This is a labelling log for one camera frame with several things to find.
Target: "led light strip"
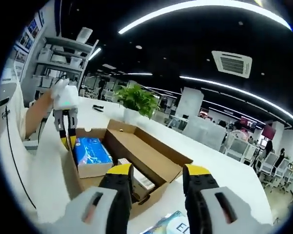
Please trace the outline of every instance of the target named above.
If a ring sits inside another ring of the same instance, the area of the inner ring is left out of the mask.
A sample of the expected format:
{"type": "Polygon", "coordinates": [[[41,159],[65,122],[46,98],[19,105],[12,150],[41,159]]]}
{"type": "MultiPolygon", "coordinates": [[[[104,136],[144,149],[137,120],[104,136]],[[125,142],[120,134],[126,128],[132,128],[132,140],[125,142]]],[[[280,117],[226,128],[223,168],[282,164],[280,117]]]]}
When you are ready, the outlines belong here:
{"type": "Polygon", "coordinates": [[[206,101],[206,100],[203,100],[204,102],[207,102],[207,103],[210,103],[210,104],[213,104],[213,105],[216,105],[216,106],[220,106],[220,107],[222,107],[222,108],[225,108],[225,109],[227,109],[227,110],[230,110],[230,111],[234,111],[234,112],[236,112],[236,113],[239,113],[239,114],[241,114],[244,118],[246,118],[246,119],[248,119],[248,118],[251,118],[250,120],[251,121],[257,121],[257,122],[259,122],[259,123],[262,123],[262,124],[265,124],[264,122],[262,122],[262,121],[260,121],[260,120],[258,120],[258,119],[255,119],[255,118],[253,118],[253,117],[251,117],[251,116],[248,116],[248,115],[246,115],[246,114],[244,114],[244,113],[242,113],[242,112],[239,112],[239,111],[236,111],[236,110],[233,110],[233,109],[230,109],[230,108],[228,108],[228,107],[226,107],[226,106],[222,106],[222,105],[219,105],[219,104],[217,104],[217,103],[214,103],[214,102],[211,102],[211,101],[206,101]]]}
{"type": "Polygon", "coordinates": [[[151,76],[152,73],[128,73],[127,75],[151,76]]]}
{"type": "Polygon", "coordinates": [[[165,89],[157,89],[157,88],[152,88],[152,87],[146,87],[146,88],[148,88],[148,89],[154,89],[154,90],[160,90],[160,91],[169,92],[169,93],[172,93],[172,94],[179,94],[179,95],[181,95],[180,93],[176,93],[176,92],[169,91],[169,90],[165,90],[165,89]]]}
{"type": "Polygon", "coordinates": [[[191,7],[200,7],[200,6],[229,6],[229,7],[245,9],[248,11],[253,11],[255,13],[266,16],[266,17],[282,24],[283,26],[287,27],[288,29],[290,29],[292,31],[289,24],[284,19],[282,19],[280,16],[278,16],[278,15],[272,13],[271,11],[268,11],[262,7],[259,7],[257,5],[253,5],[253,4],[245,3],[245,2],[241,2],[241,1],[236,1],[236,0],[193,0],[193,1],[186,1],[186,2],[182,2],[182,3],[174,4],[174,5],[171,5],[168,7],[164,7],[160,10],[157,10],[157,11],[154,11],[150,14],[147,14],[147,15],[135,20],[134,22],[130,23],[126,27],[122,28],[120,31],[118,31],[118,33],[124,34],[125,32],[138,26],[141,23],[144,23],[150,19],[153,19],[155,17],[161,16],[161,15],[173,12],[173,11],[178,11],[178,10],[191,8],[191,7]]]}
{"type": "Polygon", "coordinates": [[[233,118],[236,118],[236,119],[240,120],[240,118],[238,118],[238,117],[236,117],[236,116],[233,116],[233,115],[230,115],[230,114],[228,114],[228,113],[226,113],[226,112],[223,112],[223,111],[220,111],[220,110],[217,110],[217,109],[211,108],[211,107],[209,107],[209,109],[214,110],[214,111],[218,111],[218,112],[223,113],[223,114],[225,114],[225,115],[227,115],[227,116],[231,116],[231,117],[233,117],[233,118]]]}
{"type": "Polygon", "coordinates": [[[218,85],[218,86],[221,86],[221,87],[224,87],[224,88],[227,88],[227,89],[231,89],[231,90],[235,90],[237,92],[240,92],[240,93],[243,93],[243,94],[246,94],[248,96],[251,96],[253,98],[256,98],[272,107],[274,107],[275,109],[281,111],[282,113],[286,114],[288,117],[290,117],[291,119],[293,119],[293,115],[289,112],[287,112],[286,110],[282,109],[281,107],[277,106],[276,104],[262,98],[262,97],[259,97],[255,94],[252,94],[252,93],[249,93],[247,91],[244,91],[242,89],[238,89],[238,88],[235,88],[235,87],[232,87],[232,86],[229,86],[229,85],[226,85],[226,84],[222,84],[222,83],[218,83],[218,82],[215,82],[215,81],[210,81],[210,80],[205,80],[205,79],[199,79],[199,78],[192,78],[192,77],[185,77],[185,76],[180,76],[180,78],[182,79],[190,79],[190,80],[195,80],[195,81],[200,81],[200,82],[204,82],[204,83],[209,83],[209,84],[214,84],[214,85],[218,85]]]}
{"type": "Polygon", "coordinates": [[[101,48],[96,49],[95,52],[93,52],[93,54],[90,56],[88,61],[92,60],[93,57],[95,57],[101,50],[102,50],[101,48]]]}

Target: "black ceiling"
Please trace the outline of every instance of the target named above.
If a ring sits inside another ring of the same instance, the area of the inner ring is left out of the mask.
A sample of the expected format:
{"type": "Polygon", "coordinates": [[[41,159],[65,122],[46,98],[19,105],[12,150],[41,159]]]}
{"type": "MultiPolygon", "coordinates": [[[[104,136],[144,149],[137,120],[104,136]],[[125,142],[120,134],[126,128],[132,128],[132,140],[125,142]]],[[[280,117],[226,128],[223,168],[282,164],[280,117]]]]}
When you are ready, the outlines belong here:
{"type": "MultiPolygon", "coordinates": [[[[291,118],[253,97],[179,77],[189,76],[231,85],[266,98],[293,114],[293,32],[285,26],[243,9],[205,6],[162,15],[123,35],[118,34],[120,29],[141,16],[183,1],[185,0],[105,0],[101,3],[63,1],[62,36],[76,39],[82,27],[93,29],[87,43],[94,44],[99,39],[98,46],[102,51],[89,62],[88,70],[91,72],[100,69],[109,74],[111,70],[102,67],[106,63],[116,67],[113,71],[116,73],[152,73],[153,76],[118,77],[178,93],[184,86],[203,88],[205,100],[238,110],[261,121],[278,119],[245,103],[250,102],[293,126],[291,118]],[[142,49],[137,49],[137,45],[142,46],[142,49]],[[213,50],[251,57],[250,78],[219,72],[211,54],[213,50]]],[[[246,2],[256,4],[253,0],[246,2]]],[[[264,2],[264,7],[284,18],[293,29],[293,0],[264,2]]]]}

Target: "ceiling air conditioner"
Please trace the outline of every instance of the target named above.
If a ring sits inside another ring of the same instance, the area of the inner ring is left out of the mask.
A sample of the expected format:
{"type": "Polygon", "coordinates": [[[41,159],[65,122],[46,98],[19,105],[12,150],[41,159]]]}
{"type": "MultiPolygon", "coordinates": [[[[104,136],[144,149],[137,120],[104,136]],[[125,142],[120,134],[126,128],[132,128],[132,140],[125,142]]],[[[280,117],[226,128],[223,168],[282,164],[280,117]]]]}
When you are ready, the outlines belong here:
{"type": "Polygon", "coordinates": [[[211,53],[220,72],[244,78],[250,77],[251,57],[221,51],[212,51],[211,53]]]}

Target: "book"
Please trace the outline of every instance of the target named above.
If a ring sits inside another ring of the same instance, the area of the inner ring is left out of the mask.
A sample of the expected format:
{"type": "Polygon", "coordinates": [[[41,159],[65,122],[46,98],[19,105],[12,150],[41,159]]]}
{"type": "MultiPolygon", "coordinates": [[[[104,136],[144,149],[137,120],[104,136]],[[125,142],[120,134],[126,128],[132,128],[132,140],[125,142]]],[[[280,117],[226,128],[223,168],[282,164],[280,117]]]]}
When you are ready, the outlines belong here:
{"type": "Polygon", "coordinates": [[[180,211],[176,211],[141,234],[190,234],[189,221],[180,211]]]}

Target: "white desk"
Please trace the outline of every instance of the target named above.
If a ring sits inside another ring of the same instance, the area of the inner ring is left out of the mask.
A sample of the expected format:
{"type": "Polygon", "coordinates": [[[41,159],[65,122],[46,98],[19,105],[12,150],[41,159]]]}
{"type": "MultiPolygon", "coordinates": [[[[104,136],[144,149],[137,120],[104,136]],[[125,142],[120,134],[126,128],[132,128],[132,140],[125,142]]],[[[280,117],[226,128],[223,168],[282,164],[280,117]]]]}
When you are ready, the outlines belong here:
{"type": "MultiPolygon", "coordinates": [[[[78,127],[106,128],[110,118],[122,120],[124,108],[117,103],[81,98],[78,127]],[[103,105],[104,113],[92,110],[92,105],[103,105]]],[[[34,202],[41,222],[54,222],[64,214],[69,202],[64,183],[61,157],[66,154],[50,115],[41,135],[33,166],[34,202]]],[[[171,148],[193,159],[193,164],[208,168],[219,186],[227,186],[249,203],[251,214],[261,223],[272,224],[272,213],[255,172],[249,166],[202,145],[164,125],[141,117],[138,126],[171,148]]],[[[163,198],[128,224],[129,234],[138,234],[154,225],[161,217],[176,210],[186,215],[182,177],[171,183],[163,198]]]]}

